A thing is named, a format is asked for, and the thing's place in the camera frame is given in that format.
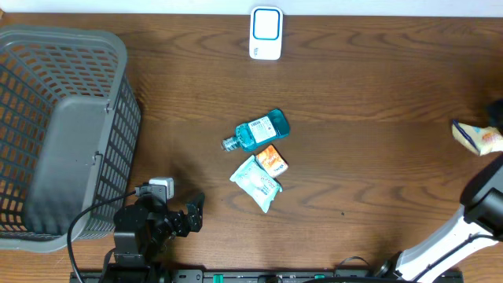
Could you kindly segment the teal mouthwash bottle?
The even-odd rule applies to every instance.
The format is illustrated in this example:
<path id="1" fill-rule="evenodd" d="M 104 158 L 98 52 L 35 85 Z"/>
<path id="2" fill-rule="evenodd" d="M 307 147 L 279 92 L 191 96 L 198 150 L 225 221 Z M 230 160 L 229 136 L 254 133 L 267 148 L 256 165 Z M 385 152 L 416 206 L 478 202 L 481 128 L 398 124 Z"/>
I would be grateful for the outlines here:
<path id="1" fill-rule="evenodd" d="M 278 108 L 265 116 L 237 126 L 234 136 L 222 140 L 222 149 L 230 152 L 242 149 L 249 153 L 274 140 L 290 134 L 290 125 L 285 114 Z"/>

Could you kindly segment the orange small box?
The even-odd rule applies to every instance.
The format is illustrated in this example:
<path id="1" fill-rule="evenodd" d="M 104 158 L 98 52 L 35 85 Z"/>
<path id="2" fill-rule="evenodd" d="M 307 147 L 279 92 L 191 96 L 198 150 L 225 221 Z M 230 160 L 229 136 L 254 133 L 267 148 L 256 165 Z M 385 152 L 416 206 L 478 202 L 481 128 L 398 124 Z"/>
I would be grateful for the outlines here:
<path id="1" fill-rule="evenodd" d="M 273 145 L 269 145 L 255 156 L 260 167 L 271 177 L 276 178 L 288 170 L 288 164 Z"/>

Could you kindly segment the yellow snack chips bag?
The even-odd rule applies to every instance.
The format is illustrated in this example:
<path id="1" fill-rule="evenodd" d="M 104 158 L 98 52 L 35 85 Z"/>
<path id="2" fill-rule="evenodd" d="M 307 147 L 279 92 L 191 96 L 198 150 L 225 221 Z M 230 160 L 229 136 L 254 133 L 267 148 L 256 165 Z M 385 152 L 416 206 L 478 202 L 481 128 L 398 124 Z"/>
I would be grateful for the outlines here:
<path id="1" fill-rule="evenodd" d="M 502 134 L 495 127 L 475 127 L 454 120 L 451 129 L 454 139 L 477 156 L 502 151 Z"/>

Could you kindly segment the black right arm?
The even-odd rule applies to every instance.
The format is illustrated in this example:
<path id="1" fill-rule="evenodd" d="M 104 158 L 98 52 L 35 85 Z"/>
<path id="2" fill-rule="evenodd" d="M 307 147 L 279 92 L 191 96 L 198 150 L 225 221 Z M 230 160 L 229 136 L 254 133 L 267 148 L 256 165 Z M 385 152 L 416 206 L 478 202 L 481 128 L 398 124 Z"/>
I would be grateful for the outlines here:
<path id="1" fill-rule="evenodd" d="M 477 156 L 502 153 L 502 101 L 486 107 L 488 127 L 454 120 L 455 140 Z M 502 157 L 498 156 L 465 186 L 453 217 L 418 245 L 398 253 L 376 277 L 433 282 L 462 259 L 502 242 Z"/>

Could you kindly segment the light blue candy packet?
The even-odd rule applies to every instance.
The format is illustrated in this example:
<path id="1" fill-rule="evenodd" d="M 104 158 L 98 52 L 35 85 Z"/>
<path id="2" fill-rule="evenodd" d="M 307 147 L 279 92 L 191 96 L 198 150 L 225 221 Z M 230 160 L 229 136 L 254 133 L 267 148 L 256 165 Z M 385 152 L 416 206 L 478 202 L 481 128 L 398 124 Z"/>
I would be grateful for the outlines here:
<path id="1" fill-rule="evenodd" d="M 281 185 L 259 166 L 255 156 L 249 156 L 229 180 L 252 197 L 264 213 L 269 211 L 275 196 L 282 191 Z"/>

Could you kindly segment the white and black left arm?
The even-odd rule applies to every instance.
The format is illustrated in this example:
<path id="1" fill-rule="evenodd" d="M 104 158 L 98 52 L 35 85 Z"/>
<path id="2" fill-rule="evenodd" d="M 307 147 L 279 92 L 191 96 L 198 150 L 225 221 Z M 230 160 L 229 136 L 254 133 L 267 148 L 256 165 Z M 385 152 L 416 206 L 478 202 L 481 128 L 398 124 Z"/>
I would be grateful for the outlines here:
<path id="1" fill-rule="evenodd" d="M 121 208 L 113 218 L 115 262 L 104 268 L 100 281 L 171 282 L 158 255 L 167 241 L 201 230 L 204 201 L 205 195 L 199 193 L 186 204 L 186 211 L 171 211 L 166 198 L 145 193 Z"/>

